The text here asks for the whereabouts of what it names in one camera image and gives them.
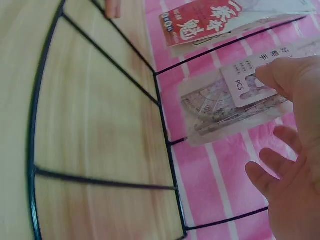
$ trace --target packaged ruler set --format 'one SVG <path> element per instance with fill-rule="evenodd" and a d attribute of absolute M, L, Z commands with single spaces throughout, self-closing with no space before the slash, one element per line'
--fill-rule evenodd
<path fill-rule="evenodd" d="M 195 0 L 159 18 L 166 44 L 176 57 L 315 11 L 309 0 Z"/>
<path fill-rule="evenodd" d="M 252 55 L 178 86 L 188 142 L 198 146 L 272 121 L 293 105 L 255 76 L 276 58 L 320 55 L 320 37 Z"/>

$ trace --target plastic package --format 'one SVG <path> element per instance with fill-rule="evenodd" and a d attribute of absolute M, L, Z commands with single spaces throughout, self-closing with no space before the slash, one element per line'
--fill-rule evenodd
<path fill-rule="evenodd" d="M 243 61 L 188 79 L 179 85 L 187 138 L 191 146 L 214 142 L 293 111 L 290 101 L 275 91 L 273 93 L 271 88 L 262 84 L 253 74 L 256 67 L 283 57 L 283 54 L 279 53 L 282 50 L 286 57 L 291 58 L 319 55 L 320 38 L 303 40 L 250 56 Z M 248 62 L 253 64 L 240 69 L 242 63 Z M 243 88 L 248 92 L 232 94 L 231 83 L 247 84 Z M 241 103 L 241 107 L 236 104 L 237 97 L 246 101 Z"/>

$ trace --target wire frame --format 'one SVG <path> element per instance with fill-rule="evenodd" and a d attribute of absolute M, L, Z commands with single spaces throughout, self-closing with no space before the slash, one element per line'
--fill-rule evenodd
<path fill-rule="evenodd" d="M 90 1 L 104 16 L 104 9 L 96 0 L 88 0 Z M 162 69 L 160 71 L 155 71 L 155 69 L 148 63 L 148 61 L 143 57 L 143 55 L 137 50 L 137 48 L 132 44 L 132 42 L 126 37 L 126 35 L 120 30 L 120 28 L 111 20 L 106 18 L 105 20 L 108 21 L 115 29 L 116 31 L 121 35 L 121 37 L 125 40 L 125 42 L 132 48 L 132 50 L 139 56 L 139 58 L 144 62 L 144 64 L 149 68 L 149 70 L 153 73 L 153 80 L 155 84 L 155 90 L 156 90 L 156 98 L 150 95 L 124 68 L 121 67 L 107 52 L 105 52 L 84 30 L 81 29 L 65 12 L 64 12 L 64 5 L 66 3 L 66 0 L 61 0 L 59 3 L 59 6 L 55 12 L 55 15 L 53 17 L 51 26 L 49 28 L 48 34 L 46 36 L 43 49 L 41 52 L 41 56 L 39 59 L 39 64 L 37 68 L 37 72 L 35 74 L 35 81 L 34 81 L 34 87 L 33 87 L 33 93 L 31 98 L 31 106 L 30 106 L 30 118 L 29 118 L 29 128 L 28 128 L 28 148 L 27 148 L 27 183 L 28 183 L 28 198 L 29 198 L 29 208 L 30 208 L 30 215 L 31 215 L 31 222 L 33 226 L 33 234 L 34 238 L 36 240 L 42 240 L 42 234 L 40 229 L 40 222 L 38 218 L 38 211 L 37 211 L 37 202 L 36 202 L 36 190 L 35 190 L 35 178 L 36 176 L 43 176 L 47 178 L 52 179 L 59 179 L 62 181 L 67 182 L 74 182 L 78 184 L 87 184 L 87 185 L 99 185 L 99 186 L 105 186 L 105 187 L 117 187 L 117 188 L 131 188 L 131 189 L 145 189 L 145 190 L 153 190 L 153 191 L 174 191 L 176 202 L 178 206 L 181 226 L 183 230 L 183 236 L 178 238 L 178 240 L 183 240 L 188 236 L 188 231 L 196 230 L 196 229 L 203 229 L 208 228 L 211 226 L 216 226 L 224 223 L 228 223 L 231 221 L 239 220 L 242 218 L 246 218 L 264 211 L 268 210 L 268 207 L 264 207 L 252 212 L 248 212 L 243 215 L 239 215 L 233 218 L 223 219 L 216 222 L 207 223 L 204 225 L 198 225 L 198 226 L 186 226 L 185 223 L 185 217 L 183 212 L 183 206 L 181 203 L 180 195 L 179 195 L 179 187 L 177 183 L 177 177 L 175 173 L 175 166 L 173 162 L 173 156 L 171 147 L 184 142 L 187 138 L 181 138 L 175 141 L 169 141 L 167 128 L 165 124 L 165 117 L 164 117 L 164 111 L 162 107 L 161 102 L 161 96 L 160 96 L 160 90 L 158 85 L 158 79 L 157 76 L 160 74 L 163 74 L 167 71 L 170 71 L 178 66 L 181 66 L 183 64 L 186 64 L 194 59 L 200 58 L 206 54 L 209 54 L 213 51 L 222 49 L 224 47 L 227 47 L 231 44 L 234 44 L 236 42 L 245 40 L 247 38 L 250 38 L 252 36 L 258 35 L 260 33 L 264 33 L 268 30 L 290 24 L 294 21 L 298 21 L 304 17 L 290 20 L 278 25 L 274 25 L 269 28 L 265 28 L 263 30 L 257 31 L 255 33 L 246 35 L 244 37 L 238 38 L 236 40 L 227 42 L 223 45 L 220 45 L 218 47 L 215 47 L 213 49 L 210 49 L 208 51 L 205 51 L 203 53 L 200 53 L 196 56 L 190 57 L 184 61 L 181 61 L 175 65 L 172 65 L 170 67 L 167 67 L 165 69 Z M 104 179 L 95 179 L 95 178 L 89 178 L 89 177 L 83 177 L 78 175 L 68 175 L 68 174 L 62 174 L 58 172 L 53 171 L 47 171 L 39 168 L 35 165 L 35 134 L 36 134 L 36 121 L 37 121 L 37 111 L 38 111 L 38 103 L 39 103 L 39 96 L 40 96 L 40 90 L 41 90 L 41 84 L 43 79 L 43 74 L 45 71 L 46 61 L 50 49 L 50 45 L 54 36 L 54 32 L 58 23 L 58 20 L 60 18 L 63 18 L 65 21 L 67 21 L 84 39 L 86 39 L 91 45 L 93 45 L 96 50 L 98 50 L 108 61 L 110 61 L 114 67 L 116 67 L 122 74 L 124 74 L 129 81 L 131 81 L 144 95 L 146 95 L 156 106 L 159 108 L 160 112 L 160 118 L 162 123 L 162 130 L 163 135 L 165 139 L 165 145 L 166 150 L 168 154 L 168 161 L 170 165 L 170 171 L 172 175 L 173 180 L 173 186 L 163 186 L 163 185 L 154 185 L 154 184 L 135 184 L 135 183 L 129 183 L 129 182 L 117 182 L 117 181 L 108 181 Z"/>

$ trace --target light wood surface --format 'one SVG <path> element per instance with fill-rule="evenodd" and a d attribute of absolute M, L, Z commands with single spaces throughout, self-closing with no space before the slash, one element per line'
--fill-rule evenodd
<path fill-rule="evenodd" d="M 58 0 L 0 2 L 0 239 L 33 239 L 27 132 L 35 74 Z"/>
<path fill-rule="evenodd" d="M 173 191 L 119 189 L 36 178 L 45 240 L 176 240 Z"/>
<path fill-rule="evenodd" d="M 35 162 L 60 173 L 173 185 L 159 108 L 63 18 L 42 80 Z"/>
<path fill-rule="evenodd" d="M 144 58 L 154 66 L 146 23 L 145 1 L 148 0 L 121 0 L 121 17 L 113 21 Z M 97 2 L 105 9 L 105 0 Z"/>
<path fill-rule="evenodd" d="M 140 3 L 141 0 L 126 1 L 123 4 L 122 11 L 124 12 L 128 9 L 127 4 Z M 144 11 L 141 4 L 135 4 L 135 6 L 141 8 L 140 11 Z M 86 33 L 93 38 L 100 47 L 103 48 L 108 54 L 110 54 L 113 59 L 115 59 L 128 73 L 142 85 L 154 98 L 157 98 L 155 83 L 153 79 L 153 74 L 145 63 L 143 63 L 139 56 L 132 50 L 132 48 L 123 40 L 120 34 L 114 29 L 114 27 L 106 21 L 104 16 L 99 12 L 99 10 L 88 0 L 68 0 L 65 4 L 66 14 L 74 20 L 79 27 L 81 27 Z M 133 16 L 140 14 L 138 19 L 132 21 Z M 116 24 L 119 24 L 119 28 L 123 30 L 125 34 L 129 34 L 130 38 L 135 45 L 139 46 L 139 49 L 143 49 L 141 52 L 146 55 L 149 51 L 149 44 L 144 43 L 143 48 L 140 42 L 136 39 L 146 39 L 145 34 L 147 31 L 146 27 L 139 26 L 137 20 L 141 20 L 144 24 L 145 20 L 142 21 L 142 17 L 145 14 L 132 12 L 129 15 L 124 14 L 122 22 L 118 20 Z"/>
<path fill-rule="evenodd" d="M 30 103 L 59 2 L 0 3 L 0 239 L 33 239 L 26 177 Z M 146 28 L 134 30 L 145 26 L 143 0 L 125 1 L 123 10 L 130 8 L 140 10 L 136 21 L 127 22 L 124 15 L 116 22 L 151 62 L 149 44 L 144 44 Z M 92 3 L 68 0 L 65 11 L 156 95 L 149 70 Z M 35 162 L 59 173 L 173 185 L 158 107 L 63 18 L 40 91 Z M 173 191 L 79 185 L 37 176 L 36 200 L 44 240 L 170 240 L 183 235 Z"/>

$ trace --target finger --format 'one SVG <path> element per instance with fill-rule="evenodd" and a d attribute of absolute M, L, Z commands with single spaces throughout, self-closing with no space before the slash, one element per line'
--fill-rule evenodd
<path fill-rule="evenodd" d="M 290 127 L 276 126 L 273 130 L 273 134 L 287 144 L 296 154 L 300 154 L 302 151 L 302 145 L 298 132 Z"/>
<path fill-rule="evenodd" d="M 277 58 L 265 66 L 257 67 L 255 75 L 266 86 L 293 101 L 293 89 L 297 81 L 300 81 L 303 74 L 310 68 L 318 68 L 319 63 L 319 56 Z"/>
<path fill-rule="evenodd" d="M 121 5 L 122 5 L 121 0 L 118 0 L 116 8 L 115 8 L 115 17 L 116 18 L 120 18 L 121 17 Z"/>
<path fill-rule="evenodd" d="M 253 161 L 246 164 L 245 171 L 252 184 L 269 200 L 279 180 Z"/>
<path fill-rule="evenodd" d="M 286 159 L 270 148 L 262 149 L 259 157 L 279 177 L 283 177 L 294 164 L 293 161 Z"/>
<path fill-rule="evenodd" d="M 109 19 L 116 16 L 117 0 L 105 0 L 105 15 Z"/>

